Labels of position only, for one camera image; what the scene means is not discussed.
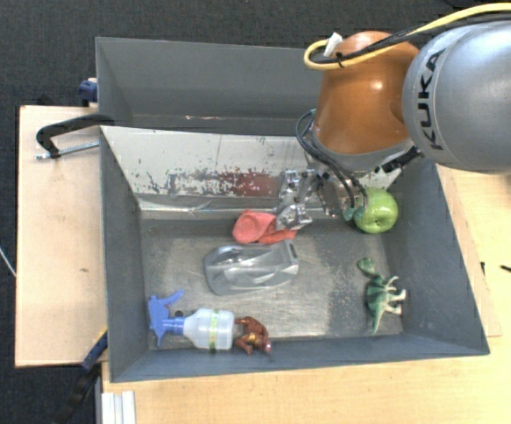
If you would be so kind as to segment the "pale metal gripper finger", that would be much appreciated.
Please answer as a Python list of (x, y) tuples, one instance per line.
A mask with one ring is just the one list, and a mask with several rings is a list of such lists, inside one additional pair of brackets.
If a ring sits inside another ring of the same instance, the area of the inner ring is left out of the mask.
[(275, 229), (278, 231), (298, 231), (312, 223), (312, 217), (307, 213), (303, 204), (291, 204), (283, 208), (275, 220)]
[(301, 206), (304, 178), (297, 170), (286, 170), (282, 175), (282, 185), (279, 191), (278, 213), (291, 206)]

